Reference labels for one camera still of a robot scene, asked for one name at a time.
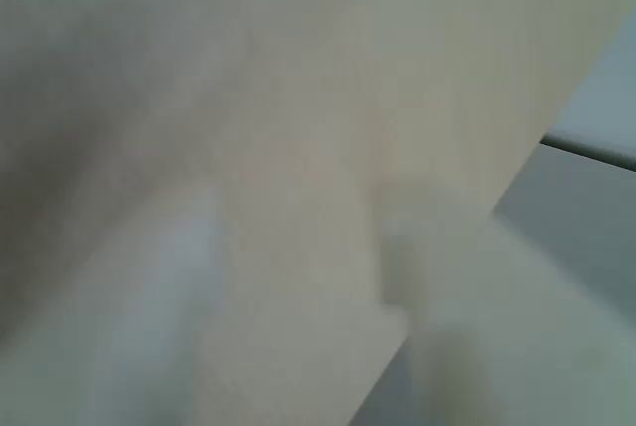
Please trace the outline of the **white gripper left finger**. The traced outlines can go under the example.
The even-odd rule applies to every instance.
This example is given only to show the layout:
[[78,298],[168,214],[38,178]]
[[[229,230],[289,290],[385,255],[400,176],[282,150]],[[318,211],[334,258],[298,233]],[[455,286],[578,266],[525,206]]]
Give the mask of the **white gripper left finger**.
[[220,237],[209,186],[127,216],[2,344],[2,423],[188,424]]

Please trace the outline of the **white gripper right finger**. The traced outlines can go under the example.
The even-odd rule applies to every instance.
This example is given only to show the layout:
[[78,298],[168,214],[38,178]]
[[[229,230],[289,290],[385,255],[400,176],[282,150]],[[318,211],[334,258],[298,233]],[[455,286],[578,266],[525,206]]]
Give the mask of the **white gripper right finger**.
[[425,190],[383,190],[380,263],[427,422],[634,423],[634,330],[503,223]]

